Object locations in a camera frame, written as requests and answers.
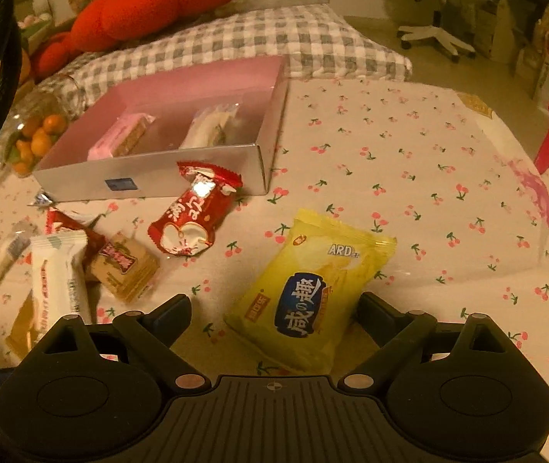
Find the small brown biscuit packet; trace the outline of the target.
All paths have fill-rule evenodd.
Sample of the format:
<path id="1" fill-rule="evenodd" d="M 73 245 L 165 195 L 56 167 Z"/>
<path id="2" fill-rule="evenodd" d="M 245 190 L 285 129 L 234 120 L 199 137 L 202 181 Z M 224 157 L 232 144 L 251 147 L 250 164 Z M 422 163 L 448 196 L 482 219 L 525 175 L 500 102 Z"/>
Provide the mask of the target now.
<path id="1" fill-rule="evenodd" d="M 157 256 L 134 238 L 118 232 L 106 240 L 88 264 L 88 275 L 116 299 L 131 303 L 150 288 L 159 268 Z"/>

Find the white cream snack packet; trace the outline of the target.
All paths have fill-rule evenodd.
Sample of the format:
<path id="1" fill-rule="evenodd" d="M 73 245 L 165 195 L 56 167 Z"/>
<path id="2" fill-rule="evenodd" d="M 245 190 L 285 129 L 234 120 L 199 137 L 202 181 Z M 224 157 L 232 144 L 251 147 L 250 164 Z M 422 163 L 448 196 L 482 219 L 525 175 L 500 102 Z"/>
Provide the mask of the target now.
<path id="1" fill-rule="evenodd" d="M 32 296 L 38 336 L 68 314 L 91 324 L 83 257 L 88 238 L 82 231 L 66 231 L 31 238 Z"/>

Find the dark red candy packet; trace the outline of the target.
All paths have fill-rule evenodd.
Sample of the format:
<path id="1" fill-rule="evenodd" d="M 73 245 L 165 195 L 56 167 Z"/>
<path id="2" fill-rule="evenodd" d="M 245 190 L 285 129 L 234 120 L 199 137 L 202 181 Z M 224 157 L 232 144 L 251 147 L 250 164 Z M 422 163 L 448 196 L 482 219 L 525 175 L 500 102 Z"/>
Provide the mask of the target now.
<path id="1" fill-rule="evenodd" d="M 93 228 L 84 226 L 57 209 L 49 209 L 45 219 L 45 233 L 56 234 L 66 231 L 82 231 L 88 238 L 88 245 L 83 257 L 84 265 L 90 264 L 106 244 L 106 237 L 97 233 Z"/>

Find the yellow cracker snack bag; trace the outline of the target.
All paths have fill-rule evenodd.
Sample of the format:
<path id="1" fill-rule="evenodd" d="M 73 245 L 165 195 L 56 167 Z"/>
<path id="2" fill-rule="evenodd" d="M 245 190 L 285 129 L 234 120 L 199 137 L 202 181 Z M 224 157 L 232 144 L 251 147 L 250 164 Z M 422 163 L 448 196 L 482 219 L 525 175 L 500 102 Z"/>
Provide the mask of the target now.
<path id="1" fill-rule="evenodd" d="M 224 321 L 289 371 L 327 374 L 361 293 L 397 239 L 301 209 L 279 253 Z"/>

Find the red white candy packet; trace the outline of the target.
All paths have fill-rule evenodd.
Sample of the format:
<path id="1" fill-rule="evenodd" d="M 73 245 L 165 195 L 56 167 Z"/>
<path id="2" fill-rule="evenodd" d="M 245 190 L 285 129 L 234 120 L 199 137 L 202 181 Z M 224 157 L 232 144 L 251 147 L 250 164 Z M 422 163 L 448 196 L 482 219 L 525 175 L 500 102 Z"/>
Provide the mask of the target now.
<path id="1" fill-rule="evenodd" d="M 190 186 L 147 233 L 163 253 L 192 257 L 213 245 L 243 182 L 240 174 L 212 163 L 182 161 L 177 166 Z"/>

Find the gold foil snack packet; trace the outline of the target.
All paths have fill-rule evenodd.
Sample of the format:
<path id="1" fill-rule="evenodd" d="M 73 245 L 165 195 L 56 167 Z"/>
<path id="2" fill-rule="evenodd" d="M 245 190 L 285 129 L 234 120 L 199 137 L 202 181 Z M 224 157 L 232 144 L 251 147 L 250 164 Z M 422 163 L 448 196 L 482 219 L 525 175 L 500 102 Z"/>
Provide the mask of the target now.
<path id="1" fill-rule="evenodd" d="M 23 360 L 38 341 L 35 328 L 37 314 L 32 294 L 29 294 L 19 308 L 10 332 L 5 337 L 8 349 L 20 360 Z"/>

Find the clear blue biscuit packet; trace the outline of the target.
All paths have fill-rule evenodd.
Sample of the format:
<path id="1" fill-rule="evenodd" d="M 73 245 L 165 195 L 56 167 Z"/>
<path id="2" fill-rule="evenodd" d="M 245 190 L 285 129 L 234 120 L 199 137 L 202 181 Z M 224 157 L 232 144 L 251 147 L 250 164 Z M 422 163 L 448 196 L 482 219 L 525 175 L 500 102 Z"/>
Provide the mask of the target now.
<path id="1" fill-rule="evenodd" d="M 19 221 L 0 242 L 0 282 L 12 265 L 30 246 L 31 237 L 37 233 L 37 227 L 29 221 Z"/>

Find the small blue silver candy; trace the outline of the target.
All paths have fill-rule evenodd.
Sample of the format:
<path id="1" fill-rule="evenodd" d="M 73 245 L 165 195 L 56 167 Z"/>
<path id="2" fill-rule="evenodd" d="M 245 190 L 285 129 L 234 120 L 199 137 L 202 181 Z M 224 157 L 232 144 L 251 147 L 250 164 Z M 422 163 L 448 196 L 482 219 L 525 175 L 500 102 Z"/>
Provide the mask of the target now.
<path id="1" fill-rule="evenodd" d="M 52 199 L 51 196 L 43 190 L 39 190 L 34 196 L 34 199 L 32 199 L 32 202 L 29 203 L 30 207 L 36 207 L 39 209 L 53 207 L 54 205 L 54 199 Z"/>

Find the pink wafer packet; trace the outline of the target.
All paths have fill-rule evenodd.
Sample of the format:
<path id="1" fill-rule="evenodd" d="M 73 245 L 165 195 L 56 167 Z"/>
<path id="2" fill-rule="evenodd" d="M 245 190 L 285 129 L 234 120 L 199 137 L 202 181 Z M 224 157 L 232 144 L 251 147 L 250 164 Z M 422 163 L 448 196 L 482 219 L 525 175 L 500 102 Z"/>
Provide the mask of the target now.
<path id="1" fill-rule="evenodd" d="M 123 114 L 89 149 L 88 161 L 127 156 L 154 121 L 146 113 Z"/>

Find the clear white cake packet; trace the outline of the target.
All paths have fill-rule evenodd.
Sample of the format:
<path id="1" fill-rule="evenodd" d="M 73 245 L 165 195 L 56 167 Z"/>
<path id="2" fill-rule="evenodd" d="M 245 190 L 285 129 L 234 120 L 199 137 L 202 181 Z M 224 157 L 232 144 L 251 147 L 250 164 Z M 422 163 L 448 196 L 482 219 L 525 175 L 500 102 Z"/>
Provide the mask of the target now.
<path id="1" fill-rule="evenodd" d="M 201 149 L 225 143 L 226 127 L 236 117 L 238 109 L 238 103 L 219 103 L 197 112 L 179 149 Z"/>

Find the cherry print tablecloth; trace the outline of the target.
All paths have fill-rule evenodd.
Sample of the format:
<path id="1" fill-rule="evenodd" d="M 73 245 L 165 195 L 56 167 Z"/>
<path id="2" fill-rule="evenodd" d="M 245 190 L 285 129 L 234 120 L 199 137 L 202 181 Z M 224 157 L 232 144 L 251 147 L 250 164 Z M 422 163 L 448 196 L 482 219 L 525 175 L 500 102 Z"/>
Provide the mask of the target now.
<path id="1" fill-rule="evenodd" d="M 523 151 L 488 136 L 497 126 L 445 89 L 291 81 L 269 192 L 241 199 L 214 246 L 174 261 L 151 296 L 159 303 L 185 293 L 194 302 L 177 352 L 211 375 L 276 375 L 222 314 L 307 208 L 397 239 L 371 291 L 446 322 L 490 314 L 549 384 L 549 226 L 522 183 Z M 549 459 L 549 440 L 542 453 Z"/>

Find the silver pink tray box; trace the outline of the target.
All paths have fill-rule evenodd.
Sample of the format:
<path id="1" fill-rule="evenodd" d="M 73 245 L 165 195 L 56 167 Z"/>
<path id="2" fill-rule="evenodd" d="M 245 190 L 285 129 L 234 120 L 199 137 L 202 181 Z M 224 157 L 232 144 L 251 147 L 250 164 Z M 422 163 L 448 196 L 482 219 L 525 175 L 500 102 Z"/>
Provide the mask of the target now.
<path id="1" fill-rule="evenodd" d="M 124 81 L 108 90 L 35 167 L 40 188 L 57 202 L 165 198 L 189 185 L 179 163 L 211 163 L 240 174 L 243 191 L 268 193 L 288 90 L 284 56 L 217 61 Z M 196 115 L 227 105 L 236 113 L 219 145 L 185 149 Z M 152 124 L 123 157 L 88 160 L 88 151 L 125 115 Z"/>

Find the glass teapot jar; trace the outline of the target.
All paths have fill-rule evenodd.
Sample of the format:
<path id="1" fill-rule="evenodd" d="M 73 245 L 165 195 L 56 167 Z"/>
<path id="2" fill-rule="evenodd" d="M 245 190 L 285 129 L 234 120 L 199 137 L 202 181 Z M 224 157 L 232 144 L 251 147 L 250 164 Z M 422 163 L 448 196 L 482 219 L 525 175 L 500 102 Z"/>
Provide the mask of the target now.
<path id="1" fill-rule="evenodd" d="M 19 99 L 7 118 L 5 161 L 19 178 L 32 174 L 85 110 L 84 89 L 72 75 L 55 74 L 50 81 Z"/>

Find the grey checked pillow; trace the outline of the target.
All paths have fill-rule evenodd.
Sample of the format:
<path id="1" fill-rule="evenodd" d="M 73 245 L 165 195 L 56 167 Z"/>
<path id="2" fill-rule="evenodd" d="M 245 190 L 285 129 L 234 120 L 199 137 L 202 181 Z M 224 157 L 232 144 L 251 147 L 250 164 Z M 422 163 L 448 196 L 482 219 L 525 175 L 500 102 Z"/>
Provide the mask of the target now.
<path id="1" fill-rule="evenodd" d="M 251 10 L 108 53 L 84 53 L 66 68 L 91 105 L 122 81 L 217 61 L 283 56 L 291 78 L 407 81 L 410 59 L 352 27 L 327 4 Z"/>

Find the wooden desk shelf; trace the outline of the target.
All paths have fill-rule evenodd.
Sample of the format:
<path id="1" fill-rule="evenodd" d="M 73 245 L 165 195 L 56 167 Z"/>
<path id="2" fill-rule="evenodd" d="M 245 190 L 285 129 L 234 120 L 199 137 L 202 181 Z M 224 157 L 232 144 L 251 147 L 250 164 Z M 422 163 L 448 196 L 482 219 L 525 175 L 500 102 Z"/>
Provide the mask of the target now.
<path id="1" fill-rule="evenodd" d="M 549 112 L 549 0 L 487 0 L 476 9 L 473 45 L 507 65 Z"/>

